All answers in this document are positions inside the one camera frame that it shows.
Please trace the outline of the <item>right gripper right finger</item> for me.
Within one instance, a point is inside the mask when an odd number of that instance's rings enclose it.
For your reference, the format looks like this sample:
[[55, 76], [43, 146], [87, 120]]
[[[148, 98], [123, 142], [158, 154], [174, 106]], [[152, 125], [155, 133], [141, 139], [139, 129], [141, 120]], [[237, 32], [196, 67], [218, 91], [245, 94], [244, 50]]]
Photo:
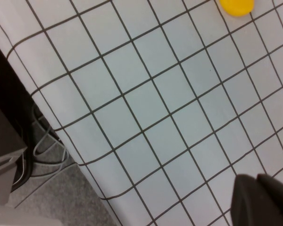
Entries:
[[266, 190], [283, 217], [283, 183], [267, 174], [258, 174], [257, 181]]

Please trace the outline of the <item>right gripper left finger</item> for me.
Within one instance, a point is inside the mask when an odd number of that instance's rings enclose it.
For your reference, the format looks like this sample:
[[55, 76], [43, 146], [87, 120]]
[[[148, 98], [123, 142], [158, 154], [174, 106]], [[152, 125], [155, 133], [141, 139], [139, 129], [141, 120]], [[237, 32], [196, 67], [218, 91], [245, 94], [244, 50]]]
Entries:
[[231, 218], [234, 226], [263, 226], [267, 224], [265, 207], [269, 205], [263, 186], [246, 174], [237, 175], [234, 181]]

